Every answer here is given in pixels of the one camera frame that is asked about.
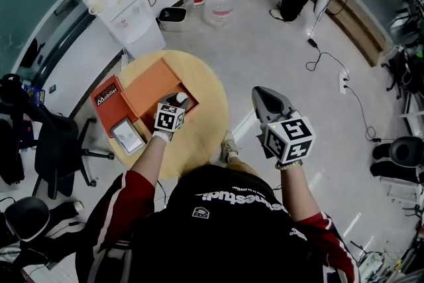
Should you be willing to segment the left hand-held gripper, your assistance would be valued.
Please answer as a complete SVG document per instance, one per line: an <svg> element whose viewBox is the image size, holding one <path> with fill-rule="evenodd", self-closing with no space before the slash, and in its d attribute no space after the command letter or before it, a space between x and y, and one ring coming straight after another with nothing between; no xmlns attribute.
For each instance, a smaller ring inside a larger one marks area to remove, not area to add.
<svg viewBox="0 0 424 283"><path fill-rule="evenodd" d="M190 99L187 97L183 100L182 108L174 107L178 106L177 96L178 93L171 93L165 98L165 103L158 104L154 122L156 130L174 133L182 126L185 113L188 112Z"/></svg>

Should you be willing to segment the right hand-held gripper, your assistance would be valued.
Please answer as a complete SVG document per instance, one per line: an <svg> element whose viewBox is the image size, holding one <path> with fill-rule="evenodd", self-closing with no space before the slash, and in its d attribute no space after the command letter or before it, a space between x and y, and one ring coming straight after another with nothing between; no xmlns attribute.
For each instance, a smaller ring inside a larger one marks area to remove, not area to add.
<svg viewBox="0 0 424 283"><path fill-rule="evenodd" d="M255 86L252 104L262 123L259 140L267 159L275 158L280 164L289 164L309 155L316 139L315 131L306 116L292 110L293 105L286 96L268 87ZM269 113L288 115L268 122Z"/></svg>

